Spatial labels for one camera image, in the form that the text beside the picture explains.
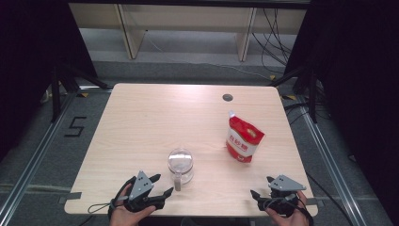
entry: red and white package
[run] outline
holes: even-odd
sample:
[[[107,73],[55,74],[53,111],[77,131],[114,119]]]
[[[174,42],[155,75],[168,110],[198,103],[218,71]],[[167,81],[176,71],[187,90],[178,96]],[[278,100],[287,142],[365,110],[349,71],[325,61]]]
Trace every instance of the red and white package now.
[[[251,162],[252,155],[258,148],[264,133],[254,125],[236,117],[234,112],[230,111],[229,133],[227,135],[226,145],[231,156],[240,162]]]

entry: desk leg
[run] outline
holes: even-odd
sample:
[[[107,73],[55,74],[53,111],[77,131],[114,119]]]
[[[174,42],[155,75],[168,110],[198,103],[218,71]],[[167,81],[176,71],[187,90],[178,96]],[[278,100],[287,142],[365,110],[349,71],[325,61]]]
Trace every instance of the desk leg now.
[[[134,59],[137,56],[138,49],[140,48],[141,42],[143,41],[145,30],[135,29],[135,23],[131,17],[129,17],[128,10],[125,10],[126,5],[115,5],[115,10],[120,21],[120,29],[123,32],[123,40],[125,42],[126,50],[129,59]]]
[[[237,44],[238,50],[238,59],[240,61],[246,61],[247,58],[247,50],[249,46],[249,38],[252,33],[252,26],[255,21],[256,16],[256,8],[250,8],[248,12],[247,19],[247,32],[246,33],[237,33],[235,35],[235,41]]]

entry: person's left hand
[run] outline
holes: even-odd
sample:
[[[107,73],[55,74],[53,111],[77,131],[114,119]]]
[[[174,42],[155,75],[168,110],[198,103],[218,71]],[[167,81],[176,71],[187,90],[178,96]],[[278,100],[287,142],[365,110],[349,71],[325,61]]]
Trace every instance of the person's left hand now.
[[[126,186],[122,192],[121,196],[126,194],[127,189],[131,185]],[[127,210],[122,204],[122,201],[116,202],[116,207],[112,213],[111,219],[109,221],[110,226],[138,226],[138,222],[143,218],[149,216],[153,211],[156,210],[155,206],[149,206],[140,212],[133,213]]]

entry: floor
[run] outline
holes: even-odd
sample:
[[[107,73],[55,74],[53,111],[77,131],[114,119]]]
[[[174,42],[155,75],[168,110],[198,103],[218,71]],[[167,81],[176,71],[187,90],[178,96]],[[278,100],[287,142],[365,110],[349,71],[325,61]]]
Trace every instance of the floor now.
[[[132,67],[138,67],[135,69],[142,70],[142,74],[146,76],[151,76],[152,73],[168,73],[163,71],[164,69],[176,74],[190,72],[191,78],[203,76],[207,82],[210,81],[212,74],[218,72],[227,74],[224,75],[226,77],[240,73],[237,79],[245,78],[253,84],[260,82],[267,84],[271,79],[270,75],[281,76],[284,69],[283,64],[269,55],[263,55],[263,49],[253,37],[246,61],[240,62],[236,54],[234,34],[231,33],[149,31],[134,60],[127,58],[123,39],[118,30],[81,29],[81,33],[99,76],[108,84],[132,79],[129,77]],[[256,37],[264,43],[267,36],[256,34]],[[280,41],[291,49],[295,43],[295,36],[280,36]],[[273,43],[279,45],[276,40],[273,40]],[[281,50],[275,47],[270,47],[270,50],[279,60],[285,61]],[[146,81],[145,79],[149,78],[138,75],[137,79]],[[306,95],[292,98],[293,93],[290,88],[294,82],[295,80],[290,80],[279,87],[284,105],[297,104],[303,101],[301,98],[306,98]],[[87,149],[109,97],[109,92],[96,90],[88,92],[90,98],[74,96],[70,98],[68,95],[62,97],[64,105],[69,110],[65,113],[65,119],[58,125],[49,122],[52,114],[51,102],[43,102],[34,120],[27,126],[20,145],[0,164],[0,199],[4,202],[15,201],[15,205],[11,205],[13,208],[8,210],[7,219],[2,221],[1,225],[25,225],[27,220],[29,225],[79,225],[79,223],[83,225],[88,219],[88,216],[66,215],[62,208],[74,176],[79,170],[79,161],[84,158],[84,150]],[[316,125],[311,123],[306,112],[306,108],[287,111],[287,119],[291,123],[295,142],[304,167],[310,174],[311,187],[318,201],[319,214],[314,218],[315,223],[392,225],[356,162],[348,158],[350,151],[347,150],[333,121],[328,117],[326,107],[317,106]],[[82,122],[85,123],[85,130],[88,132],[79,139],[73,141],[69,139],[66,142],[65,133],[72,132],[69,130],[71,119],[82,115],[93,119]],[[43,137],[48,137],[49,141],[43,143]],[[77,163],[76,167],[71,167],[71,163]],[[26,167],[31,165],[35,167],[29,169]],[[15,185],[20,185],[21,189],[16,190]],[[327,190],[331,198],[339,203],[352,223],[349,223],[324,190]],[[170,220],[170,225],[177,225],[176,222],[179,220],[173,220]],[[227,221],[231,225],[233,222],[237,223],[237,219]],[[251,225],[271,225],[267,217],[249,219],[249,221]],[[197,222],[206,224],[210,221],[203,222],[197,219]],[[107,218],[96,216],[85,225],[107,225]]]

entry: table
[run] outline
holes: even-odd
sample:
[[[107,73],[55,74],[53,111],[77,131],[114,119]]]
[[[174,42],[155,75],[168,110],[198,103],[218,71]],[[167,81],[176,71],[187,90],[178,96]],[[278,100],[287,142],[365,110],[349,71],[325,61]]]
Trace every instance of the table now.
[[[251,163],[227,151],[229,110],[265,132]],[[161,195],[173,186],[168,155],[177,147],[193,154],[194,177],[154,216],[264,217],[249,191],[267,197],[266,176],[280,174],[306,186],[305,195],[313,197],[275,88],[117,84],[72,187],[81,198],[68,200],[65,211],[85,214],[92,204],[109,202],[140,170],[149,177],[161,174],[150,196]],[[308,210],[317,214],[316,205]],[[106,208],[98,212],[105,213]]]

